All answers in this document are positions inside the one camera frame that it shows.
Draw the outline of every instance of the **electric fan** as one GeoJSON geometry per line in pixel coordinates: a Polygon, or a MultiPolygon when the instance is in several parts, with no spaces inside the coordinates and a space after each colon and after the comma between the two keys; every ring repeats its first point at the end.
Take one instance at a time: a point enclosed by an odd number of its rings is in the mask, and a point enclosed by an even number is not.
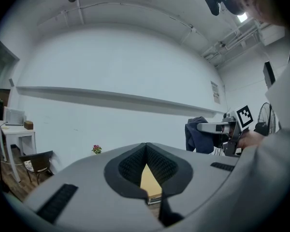
{"type": "Polygon", "coordinates": [[[264,103],[260,109],[255,131],[268,136],[276,132],[276,116],[269,103],[264,103]]]}

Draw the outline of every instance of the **small box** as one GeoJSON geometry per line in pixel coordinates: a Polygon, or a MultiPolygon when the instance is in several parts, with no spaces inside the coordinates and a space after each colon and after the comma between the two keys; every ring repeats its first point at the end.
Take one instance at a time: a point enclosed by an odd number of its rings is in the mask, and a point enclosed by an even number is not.
{"type": "Polygon", "coordinates": [[[33,122],[32,121],[29,121],[29,120],[26,120],[25,123],[24,123],[24,127],[27,130],[33,130],[33,122]]]}

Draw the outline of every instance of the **ceiling light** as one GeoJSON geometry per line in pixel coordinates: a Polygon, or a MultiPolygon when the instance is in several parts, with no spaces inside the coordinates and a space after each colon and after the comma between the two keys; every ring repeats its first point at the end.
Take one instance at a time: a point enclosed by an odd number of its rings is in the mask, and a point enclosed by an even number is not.
{"type": "Polygon", "coordinates": [[[240,22],[243,22],[243,21],[247,20],[246,13],[243,13],[242,15],[238,15],[237,17],[240,19],[240,22]]]}

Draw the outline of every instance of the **white table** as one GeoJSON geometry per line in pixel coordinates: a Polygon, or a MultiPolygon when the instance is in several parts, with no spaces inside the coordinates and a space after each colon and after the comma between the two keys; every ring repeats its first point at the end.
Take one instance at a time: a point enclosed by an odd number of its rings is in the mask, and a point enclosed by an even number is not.
{"type": "MultiPolygon", "coordinates": [[[[5,121],[0,120],[0,126],[5,123],[5,121]]],[[[6,140],[6,148],[8,150],[8,155],[9,155],[9,159],[10,159],[10,163],[11,163],[11,167],[14,173],[14,178],[17,182],[20,182],[20,178],[15,166],[15,162],[13,159],[13,154],[12,154],[12,150],[11,150],[11,137],[17,137],[20,140],[20,144],[19,144],[19,148],[20,148],[20,154],[23,156],[24,155],[24,149],[23,149],[23,141],[21,140],[22,137],[27,137],[27,136],[31,136],[32,138],[32,149],[33,152],[36,153],[36,147],[35,147],[35,130],[27,130],[25,127],[23,126],[11,126],[11,125],[7,125],[7,127],[9,127],[8,129],[3,129],[2,127],[0,127],[0,146],[1,146],[1,151],[3,154],[3,160],[6,161],[6,156],[5,156],[5,152],[4,152],[4,147],[3,147],[3,140],[2,140],[2,132],[5,135],[5,140],[6,140]]]]}

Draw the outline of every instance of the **hand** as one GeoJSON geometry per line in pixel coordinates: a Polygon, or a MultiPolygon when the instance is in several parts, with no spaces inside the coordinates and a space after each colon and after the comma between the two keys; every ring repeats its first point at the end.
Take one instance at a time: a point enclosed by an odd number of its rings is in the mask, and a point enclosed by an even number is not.
{"type": "Polygon", "coordinates": [[[238,141],[237,147],[245,149],[248,146],[258,145],[261,143],[263,138],[265,138],[263,135],[253,130],[246,131],[243,133],[240,140],[238,141]]]}

